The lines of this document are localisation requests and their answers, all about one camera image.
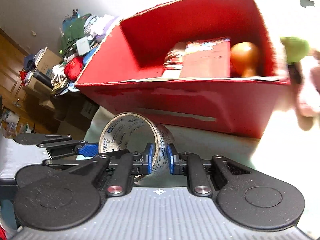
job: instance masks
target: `orange ball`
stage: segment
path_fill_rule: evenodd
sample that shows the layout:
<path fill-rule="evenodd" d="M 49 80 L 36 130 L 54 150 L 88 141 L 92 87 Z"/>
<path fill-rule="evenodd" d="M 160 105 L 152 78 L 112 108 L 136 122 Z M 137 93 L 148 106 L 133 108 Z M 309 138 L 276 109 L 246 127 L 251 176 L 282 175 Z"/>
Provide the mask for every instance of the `orange ball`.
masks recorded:
<path fill-rule="evenodd" d="M 230 61 L 242 77 L 256 76 L 259 62 L 259 48 L 251 42 L 241 42 L 231 48 Z"/>

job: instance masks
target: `tape roll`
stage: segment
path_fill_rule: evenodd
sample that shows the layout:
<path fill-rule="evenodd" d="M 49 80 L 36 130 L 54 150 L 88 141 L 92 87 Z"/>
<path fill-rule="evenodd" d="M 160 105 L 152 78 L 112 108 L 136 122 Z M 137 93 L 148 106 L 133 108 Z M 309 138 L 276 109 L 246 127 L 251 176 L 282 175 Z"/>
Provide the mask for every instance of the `tape roll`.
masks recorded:
<path fill-rule="evenodd" d="M 130 152 L 143 152 L 147 143 L 154 144 L 151 174 L 156 178 L 168 171 L 167 145 L 174 143 L 170 131 L 161 124 L 135 113 L 116 115 L 104 128 L 99 140 L 99 153 L 112 152 L 127 148 Z M 145 176 L 135 177 L 135 181 Z"/>

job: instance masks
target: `silver screw head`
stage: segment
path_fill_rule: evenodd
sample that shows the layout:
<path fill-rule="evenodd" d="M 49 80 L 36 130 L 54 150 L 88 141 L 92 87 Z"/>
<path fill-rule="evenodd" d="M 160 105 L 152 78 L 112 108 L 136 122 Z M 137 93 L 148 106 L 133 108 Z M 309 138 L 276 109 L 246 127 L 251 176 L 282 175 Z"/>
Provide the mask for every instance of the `silver screw head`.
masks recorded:
<path fill-rule="evenodd" d="M 204 185 L 195 187 L 195 192 L 199 194 L 207 194 L 210 192 L 210 188 Z"/>
<path fill-rule="evenodd" d="M 119 194 L 122 192 L 122 187 L 119 185 L 114 185 L 114 186 L 110 186 L 108 187 L 108 192 L 112 193 L 112 194 Z"/>

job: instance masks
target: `wooden door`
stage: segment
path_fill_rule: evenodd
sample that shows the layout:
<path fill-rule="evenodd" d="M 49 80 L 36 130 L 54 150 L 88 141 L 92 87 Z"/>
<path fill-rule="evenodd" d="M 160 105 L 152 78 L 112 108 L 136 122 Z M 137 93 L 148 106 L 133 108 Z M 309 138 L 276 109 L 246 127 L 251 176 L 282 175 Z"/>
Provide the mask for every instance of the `wooden door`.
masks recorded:
<path fill-rule="evenodd" d="M 20 119 L 31 127 L 35 124 L 36 132 L 55 133 L 60 122 L 53 118 L 53 112 L 40 106 L 38 98 L 22 89 L 19 71 L 23 69 L 24 57 L 0 34 L 0 94 L 3 105 L 20 115 Z"/>

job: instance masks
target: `red cardboard box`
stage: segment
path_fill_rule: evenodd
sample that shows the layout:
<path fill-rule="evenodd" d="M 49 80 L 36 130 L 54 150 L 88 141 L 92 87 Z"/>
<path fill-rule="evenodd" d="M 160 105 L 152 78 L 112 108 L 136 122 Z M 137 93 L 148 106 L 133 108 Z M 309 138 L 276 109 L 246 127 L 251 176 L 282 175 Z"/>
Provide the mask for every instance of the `red cardboard box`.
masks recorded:
<path fill-rule="evenodd" d="M 261 50 L 252 78 L 161 78 L 179 41 L 230 37 Z M 82 93 L 114 114 L 260 138 L 287 78 L 279 37 L 273 39 L 254 0 L 176 0 L 114 26 L 79 76 Z"/>

